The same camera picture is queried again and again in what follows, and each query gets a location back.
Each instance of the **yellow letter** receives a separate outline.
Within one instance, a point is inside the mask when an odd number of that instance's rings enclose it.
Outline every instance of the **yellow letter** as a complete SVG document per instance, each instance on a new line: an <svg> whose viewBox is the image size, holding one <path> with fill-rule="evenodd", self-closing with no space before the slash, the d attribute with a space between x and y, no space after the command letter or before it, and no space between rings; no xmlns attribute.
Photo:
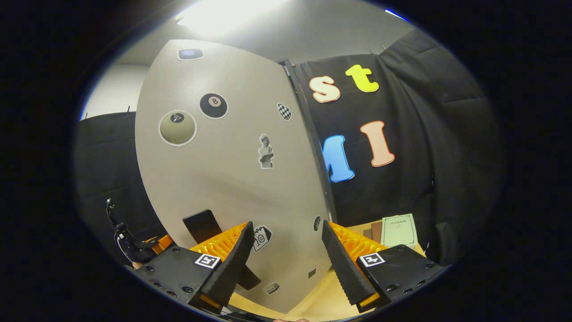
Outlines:
<svg viewBox="0 0 572 322"><path fill-rule="evenodd" d="M366 75L371 75L371 70L369 68L362 68L360 65L354 65L352 68L348 69L345 74L353 78L357 88L362 92L375 92L379 88L377 82L370 83L370 80L367 79Z"/></svg>
<svg viewBox="0 0 572 322"><path fill-rule="evenodd" d="M310 80L310 88L316 92L313 97L320 103L335 101L340 98L340 90L333 84L329 76L314 77Z"/></svg>
<svg viewBox="0 0 572 322"><path fill-rule="evenodd" d="M390 152L390 149L387 147L386 137L383 135L384 125L382 121L373 121L359 128L370 140L371 152L374 155L371 165L374 167L385 166L395 160L395 155Z"/></svg>

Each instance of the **brown book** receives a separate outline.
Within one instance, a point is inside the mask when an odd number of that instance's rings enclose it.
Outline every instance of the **brown book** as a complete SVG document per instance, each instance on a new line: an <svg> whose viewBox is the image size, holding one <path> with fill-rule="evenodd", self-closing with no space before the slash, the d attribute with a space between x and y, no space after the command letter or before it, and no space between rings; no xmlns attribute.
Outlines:
<svg viewBox="0 0 572 322"><path fill-rule="evenodd" d="M371 239L378 243L382 242L382 222L374 222L371 224Z"/></svg>
<svg viewBox="0 0 572 322"><path fill-rule="evenodd" d="M372 235L371 235L371 229L366 229L363 231L363 235L371 240L374 240Z"/></svg>

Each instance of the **wooden table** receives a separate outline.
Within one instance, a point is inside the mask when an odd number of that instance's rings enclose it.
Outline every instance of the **wooden table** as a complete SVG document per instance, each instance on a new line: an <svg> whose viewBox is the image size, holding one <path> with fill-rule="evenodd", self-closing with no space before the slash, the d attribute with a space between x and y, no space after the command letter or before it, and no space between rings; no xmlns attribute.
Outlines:
<svg viewBox="0 0 572 322"><path fill-rule="evenodd" d="M363 234L363 231L371 228L370 223L363 225L348 227L348 229ZM423 249L419 244L415 246L415 251L425 256ZM338 319L347 319L361 314L373 311L359 313L355 305L350 305L348 298L345 296L344 290L341 288L340 282L336 277L336 273L332 270L326 273L316 287L287 314L273 311L256 304L244 297L233 293L230 305L240 308L244 311L254 313L260 316L272 319L283 319L286 321L296 321L299 319L307 319L310 322L322 322Z"/></svg>

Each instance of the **black fabric backdrop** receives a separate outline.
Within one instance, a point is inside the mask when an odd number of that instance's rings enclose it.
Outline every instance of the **black fabric backdrop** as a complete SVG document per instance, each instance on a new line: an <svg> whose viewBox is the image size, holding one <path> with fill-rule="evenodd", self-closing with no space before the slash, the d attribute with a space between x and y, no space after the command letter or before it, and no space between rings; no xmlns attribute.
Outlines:
<svg viewBox="0 0 572 322"><path fill-rule="evenodd" d="M377 91L362 92L345 75L356 64L371 69L368 78L379 84ZM486 222L506 174L492 108L464 66L413 30L379 56L325 58L294 71L320 143L332 135L345 137L355 177L331 183L339 223L413 213L423 249L430 243L430 258L446 265L462 256ZM309 81L319 76L334 79L339 99L320 103L312 97ZM360 127L377 120L385 123L395 160L372 167L370 143Z"/></svg>
<svg viewBox="0 0 572 322"><path fill-rule="evenodd" d="M105 213L105 201L115 204L114 218L125 222L139 239L164 236L166 231L147 197L135 152L135 112L94 116L77 127L74 172L80 217L113 258L131 263L119 250Z"/></svg>

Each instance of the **green book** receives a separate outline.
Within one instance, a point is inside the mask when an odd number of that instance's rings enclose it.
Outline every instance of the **green book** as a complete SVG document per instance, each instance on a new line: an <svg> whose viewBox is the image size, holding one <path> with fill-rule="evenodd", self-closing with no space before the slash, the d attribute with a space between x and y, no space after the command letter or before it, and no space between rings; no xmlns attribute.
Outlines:
<svg viewBox="0 0 572 322"><path fill-rule="evenodd" d="M411 249L417 245L417 231L413 214L385 217L382 221L382 244L387 247L407 245Z"/></svg>

